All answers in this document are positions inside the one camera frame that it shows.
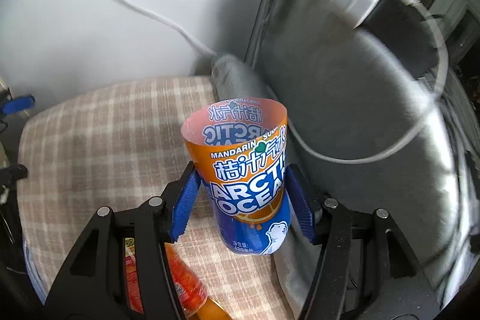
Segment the grey sofa backrest cushion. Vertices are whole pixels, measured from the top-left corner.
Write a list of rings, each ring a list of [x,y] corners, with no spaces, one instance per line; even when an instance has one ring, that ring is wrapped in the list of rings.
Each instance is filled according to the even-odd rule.
[[[430,100],[380,40],[349,28],[329,0],[268,0],[252,59],[287,107],[289,143],[311,182],[352,210],[393,214],[441,301],[470,272],[475,200],[465,151],[440,110],[391,157]]]

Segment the red orange cut bottle cup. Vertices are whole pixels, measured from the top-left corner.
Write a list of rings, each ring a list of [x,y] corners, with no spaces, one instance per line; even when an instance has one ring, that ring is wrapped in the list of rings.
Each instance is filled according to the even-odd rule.
[[[143,304],[140,296],[139,284],[137,282],[134,238],[126,238],[124,240],[124,245],[128,304],[133,311],[143,313]],[[165,250],[172,279],[175,284],[176,294],[179,297],[185,316],[190,318],[206,303],[208,299],[207,288],[191,268],[181,260],[172,244],[166,244]]]

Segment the plaid beige cushion cover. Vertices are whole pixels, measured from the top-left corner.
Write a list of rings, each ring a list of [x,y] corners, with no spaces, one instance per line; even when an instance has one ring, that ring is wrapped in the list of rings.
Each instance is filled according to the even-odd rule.
[[[45,298],[94,212],[128,210],[159,195],[190,159],[184,120],[216,101],[207,76],[127,82],[85,93],[27,121],[19,161],[19,216],[28,276]],[[205,191],[174,246],[233,319],[291,319],[272,257],[224,245]]]

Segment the brown paper cup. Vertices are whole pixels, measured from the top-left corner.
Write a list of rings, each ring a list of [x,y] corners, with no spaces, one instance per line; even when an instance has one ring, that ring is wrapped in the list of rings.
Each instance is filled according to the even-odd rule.
[[[210,297],[208,297],[203,306],[194,314],[192,319],[232,320],[230,315]]]

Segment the grey rolled blanket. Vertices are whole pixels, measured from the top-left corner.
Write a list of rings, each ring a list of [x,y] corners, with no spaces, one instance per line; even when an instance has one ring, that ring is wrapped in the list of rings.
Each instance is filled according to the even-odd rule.
[[[277,100],[260,76],[233,54],[221,54],[211,61],[211,78],[221,101],[233,98]]]

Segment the blue orange Arctic Ocean cup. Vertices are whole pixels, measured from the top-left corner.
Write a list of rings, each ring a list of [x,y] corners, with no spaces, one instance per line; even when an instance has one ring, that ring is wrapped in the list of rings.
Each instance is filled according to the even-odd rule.
[[[258,97],[218,101],[193,112],[181,134],[225,245],[235,253],[275,253],[291,220],[287,108]]]

